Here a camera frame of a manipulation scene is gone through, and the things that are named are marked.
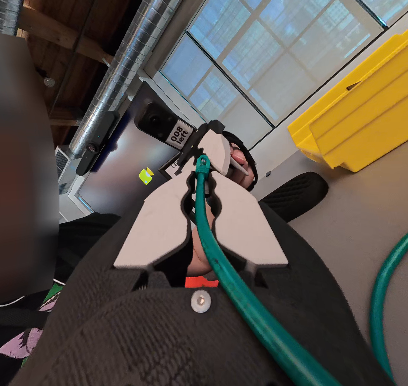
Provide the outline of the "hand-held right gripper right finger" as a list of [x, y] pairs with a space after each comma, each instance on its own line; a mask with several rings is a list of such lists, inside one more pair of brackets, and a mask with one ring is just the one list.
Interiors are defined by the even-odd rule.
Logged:
[[242, 186], [211, 172], [208, 178], [212, 232], [220, 247], [258, 268], [288, 265], [272, 228], [255, 197]]

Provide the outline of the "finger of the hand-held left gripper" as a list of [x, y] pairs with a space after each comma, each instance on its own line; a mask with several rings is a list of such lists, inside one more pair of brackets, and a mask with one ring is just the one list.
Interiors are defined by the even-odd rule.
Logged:
[[207, 164], [210, 164], [210, 169], [224, 177], [227, 176], [230, 165], [248, 176], [248, 172], [231, 157], [229, 142], [222, 134], [208, 130], [203, 137], [200, 137], [198, 132], [193, 137], [192, 155], [196, 164], [194, 165], [194, 159], [192, 159], [192, 171], [196, 170], [196, 165], [200, 165], [198, 158], [203, 154], [208, 157]]

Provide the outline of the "black mesh wrist rest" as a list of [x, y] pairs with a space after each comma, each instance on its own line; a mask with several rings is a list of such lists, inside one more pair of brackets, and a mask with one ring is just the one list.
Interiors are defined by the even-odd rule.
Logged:
[[329, 184], [321, 175], [306, 172], [290, 179], [260, 202], [288, 223], [317, 206], [328, 191]]

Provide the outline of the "person's printed shirt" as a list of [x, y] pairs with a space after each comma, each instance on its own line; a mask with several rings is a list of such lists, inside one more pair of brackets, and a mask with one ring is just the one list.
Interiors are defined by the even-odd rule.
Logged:
[[[35, 312], [45, 312], [46, 315], [49, 315], [53, 311], [64, 286], [65, 283], [54, 279], [52, 288], [49, 290], [41, 306]], [[25, 329], [1, 345], [1, 358], [11, 359], [12, 362], [19, 364], [18, 368], [22, 367], [32, 354], [42, 334], [43, 329], [37, 327]]]

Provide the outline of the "black monitor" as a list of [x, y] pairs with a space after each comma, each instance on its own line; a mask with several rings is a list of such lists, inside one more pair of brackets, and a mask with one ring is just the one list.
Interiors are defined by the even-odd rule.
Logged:
[[[181, 152], [146, 134], [135, 125], [135, 117], [142, 114], [152, 102], [174, 113], [147, 82], [142, 82], [75, 194], [88, 213], [123, 215], [134, 201], [146, 199], [155, 189], [167, 182], [158, 169], [172, 158], [178, 159]], [[153, 171], [154, 176], [152, 181], [145, 185], [139, 174], [147, 167]]]

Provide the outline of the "white wall vent unit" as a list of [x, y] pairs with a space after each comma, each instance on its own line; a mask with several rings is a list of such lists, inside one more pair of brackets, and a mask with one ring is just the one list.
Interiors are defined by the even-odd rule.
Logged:
[[68, 145], [59, 145], [55, 149], [55, 161], [58, 170], [59, 195], [69, 192], [75, 178], [81, 157], [73, 154]]

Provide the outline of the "black webcam bar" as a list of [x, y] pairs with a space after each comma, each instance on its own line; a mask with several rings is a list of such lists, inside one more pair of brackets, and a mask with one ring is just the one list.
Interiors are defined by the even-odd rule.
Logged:
[[117, 111], [105, 113], [94, 134], [86, 144], [85, 153], [76, 168], [78, 176], [84, 176], [92, 169], [119, 120], [120, 114]]

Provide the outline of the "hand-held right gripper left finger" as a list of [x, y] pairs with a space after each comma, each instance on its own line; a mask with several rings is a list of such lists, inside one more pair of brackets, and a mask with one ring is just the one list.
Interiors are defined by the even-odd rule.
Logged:
[[182, 172], [153, 191], [144, 204], [113, 264], [117, 269], [150, 270], [189, 249], [194, 172]]

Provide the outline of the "yellow plastic bin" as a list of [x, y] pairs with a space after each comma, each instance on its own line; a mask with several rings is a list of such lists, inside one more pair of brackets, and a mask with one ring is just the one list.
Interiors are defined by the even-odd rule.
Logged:
[[358, 172], [408, 139], [408, 32], [396, 34], [288, 126], [307, 158]]

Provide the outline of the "large grid window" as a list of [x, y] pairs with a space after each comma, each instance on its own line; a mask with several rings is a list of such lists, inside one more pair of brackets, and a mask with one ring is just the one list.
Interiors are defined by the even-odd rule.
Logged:
[[407, 0], [206, 0], [160, 68], [203, 119], [274, 127], [407, 11]]

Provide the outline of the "person's left hand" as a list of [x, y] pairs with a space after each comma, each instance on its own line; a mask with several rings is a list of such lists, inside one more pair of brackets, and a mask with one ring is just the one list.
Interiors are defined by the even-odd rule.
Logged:
[[231, 158], [233, 158], [247, 172], [247, 174], [244, 174], [242, 171], [236, 168], [232, 172], [230, 179], [233, 182], [242, 186], [243, 188], [249, 189], [249, 186], [252, 184], [252, 182], [255, 179], [255, 175], [252, 170], [252, 167], [250, 166], [243, 152], [240, 149], [238, 149], [236, 146], [231, 146], [230, 151], [231, 151]]

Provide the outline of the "framed marker sign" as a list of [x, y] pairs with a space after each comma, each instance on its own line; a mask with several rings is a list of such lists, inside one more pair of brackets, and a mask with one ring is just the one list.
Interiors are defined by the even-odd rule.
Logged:
[[159, 173], [168, 181], [177, 176], [180, 166], [178, 165], [178, 159], [172, 158], [158, 170]]

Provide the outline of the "silver air duct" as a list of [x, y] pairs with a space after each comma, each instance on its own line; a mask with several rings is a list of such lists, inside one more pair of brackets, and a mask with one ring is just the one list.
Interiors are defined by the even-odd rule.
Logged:
[[69, 149], [81, 157], [108, 111], [115, 111], [182, 0], [142, 0]]
[[0, 0], [0, 32], [16, 36], [18, 18], [24, 0]]

